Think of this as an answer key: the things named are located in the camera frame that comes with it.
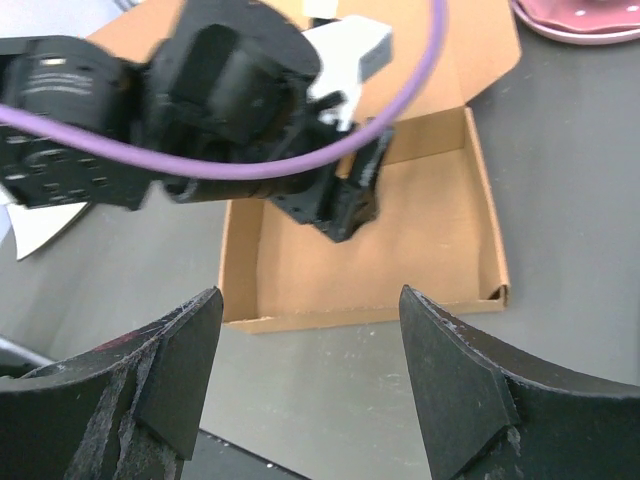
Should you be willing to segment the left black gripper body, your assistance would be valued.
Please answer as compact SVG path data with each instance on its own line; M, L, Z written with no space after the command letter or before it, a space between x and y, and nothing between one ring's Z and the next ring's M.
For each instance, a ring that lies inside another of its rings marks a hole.
M320 120L307 96L320 58L287 17L260 1L188 1L172 35L145 66L144 147L214 163L247 165L300 156L352 133ZM378 213L378 173L391 127L358 148L346 177L337 163L298 174L242 181L176 176L176 202L265 198L335 242Z

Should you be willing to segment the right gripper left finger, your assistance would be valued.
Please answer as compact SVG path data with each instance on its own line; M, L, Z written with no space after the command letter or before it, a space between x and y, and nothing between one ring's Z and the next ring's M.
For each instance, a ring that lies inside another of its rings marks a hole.
M180 478L222 313L220 290L206 289L92 350L2 378L2 478Z

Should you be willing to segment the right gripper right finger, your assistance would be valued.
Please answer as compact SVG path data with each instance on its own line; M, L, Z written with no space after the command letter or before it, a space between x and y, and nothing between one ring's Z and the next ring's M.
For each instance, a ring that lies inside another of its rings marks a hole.
M638 478L637 386L531 355L410 286L399 317L432 478Z

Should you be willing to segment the cardboard box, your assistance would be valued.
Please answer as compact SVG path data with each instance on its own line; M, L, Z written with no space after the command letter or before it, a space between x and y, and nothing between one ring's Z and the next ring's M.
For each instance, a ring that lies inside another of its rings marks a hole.
M400 116L378 182L379 214L334 243L272 204L228 204L224 320L263 333L394 320L404 285L461 313L502 310L509 278L469 102L521 49L503 0L452 1L439 61Z

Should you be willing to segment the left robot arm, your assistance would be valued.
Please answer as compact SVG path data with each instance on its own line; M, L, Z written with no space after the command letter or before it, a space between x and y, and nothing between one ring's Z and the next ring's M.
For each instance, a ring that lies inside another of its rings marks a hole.
M1 187L29 209L139 209L153 184L177 203L259 198L333 242L378 212L394 130L338 162L260 168L346 138L363 84L392 58L389 25L316 13L301 29L260 1L188 1L144 60L70 36L1 43Z

